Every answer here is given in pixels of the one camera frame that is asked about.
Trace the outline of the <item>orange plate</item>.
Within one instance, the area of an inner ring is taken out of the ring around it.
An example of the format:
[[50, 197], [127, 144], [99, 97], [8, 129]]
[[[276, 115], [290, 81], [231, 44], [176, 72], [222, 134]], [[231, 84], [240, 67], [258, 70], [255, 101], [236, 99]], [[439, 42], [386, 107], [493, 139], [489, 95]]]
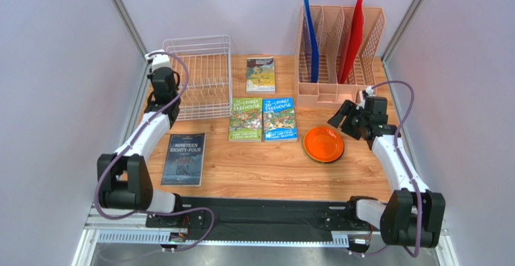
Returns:
[[307, 131], [302, 140], [307, 156], [319, 163], [332, 163], [342, 157], [345, 151], [343, 138], [335, 130], [318, 126]]

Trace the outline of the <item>green plate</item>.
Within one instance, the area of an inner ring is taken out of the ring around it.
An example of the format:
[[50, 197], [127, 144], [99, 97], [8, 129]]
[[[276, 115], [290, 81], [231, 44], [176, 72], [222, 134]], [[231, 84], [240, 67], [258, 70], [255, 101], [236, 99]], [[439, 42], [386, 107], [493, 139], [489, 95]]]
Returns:
[[304, 139], [302, 147], [310, 159], [319, 163], [333, 163], [341, 158], [345, 151], [343, 140], [331, 138]]

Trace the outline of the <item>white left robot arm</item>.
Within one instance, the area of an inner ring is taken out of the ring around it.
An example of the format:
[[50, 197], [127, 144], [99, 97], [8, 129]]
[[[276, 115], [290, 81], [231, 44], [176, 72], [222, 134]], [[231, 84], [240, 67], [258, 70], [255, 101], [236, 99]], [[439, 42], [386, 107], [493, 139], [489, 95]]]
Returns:
[[170, 213], [176, 207], [176, 195], [153, 188], [146, 163], [178, 117], [180, 76], [164, 66], [149, 78], [154, 90], [137, 129], [115, 152], [97, 160], [98, 208]]

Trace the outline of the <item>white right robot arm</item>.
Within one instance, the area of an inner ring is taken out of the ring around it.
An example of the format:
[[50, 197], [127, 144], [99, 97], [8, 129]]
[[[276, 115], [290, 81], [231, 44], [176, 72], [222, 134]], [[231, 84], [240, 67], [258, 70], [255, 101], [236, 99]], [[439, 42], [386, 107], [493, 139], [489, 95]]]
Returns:
[[439, 243], [446, 201], [415, 172], [395, 125], [388, 124], [387, 100], [366, 96], [360, 104], [345, 100], [328, 124], [367, 142], [378, 158], [392, 194], [386, 204], [374, 198], [349, 200], [354, 220], [379, 229], [386, 245], [435, 248]]

